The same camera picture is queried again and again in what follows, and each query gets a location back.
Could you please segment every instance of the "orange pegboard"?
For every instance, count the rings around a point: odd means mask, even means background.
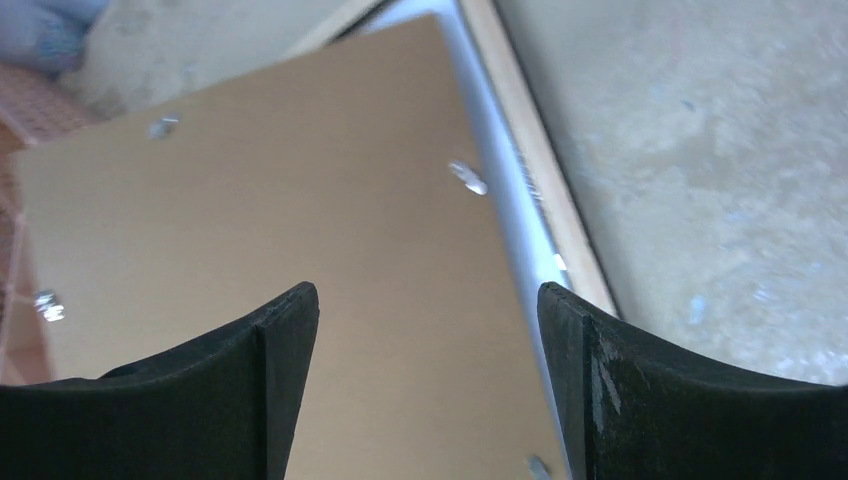
[[[10,154],[97,120],[41,74],[0,64],[0,383],[51,377]]]

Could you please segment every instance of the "wooden plank edge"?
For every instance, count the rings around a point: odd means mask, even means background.
[[[493,0],[457,1],[516,147],[542,197],[545,220],[565,262],[572,290],[616,315],[606,279]]]
[[[303,55],[328,45],[374,8],[384,3],[384,1],[385,0],[345,1],[315,28],[310,30],[309,33],[301,37],[297,43],[285,52],[283,57],[291,58]]]

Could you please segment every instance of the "wooden board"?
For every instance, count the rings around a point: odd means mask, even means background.
[[[564,466],[432,18],[19,155],[60,377],[100,375],[300,280],[321,324],[288,476],[525,478]],[[162,141],[148,126],[177,112]]]

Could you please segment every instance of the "blue fabric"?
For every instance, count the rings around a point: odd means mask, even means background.
[[[73,70],[107,0],[0,0],[0,62],[47,75]]]

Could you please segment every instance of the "concrete floor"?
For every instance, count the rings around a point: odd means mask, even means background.
[[[113,0],[64,84],[144,108],[280,60],[341,1]],[[848,3],[498,3],[625,319],[848,383]]]

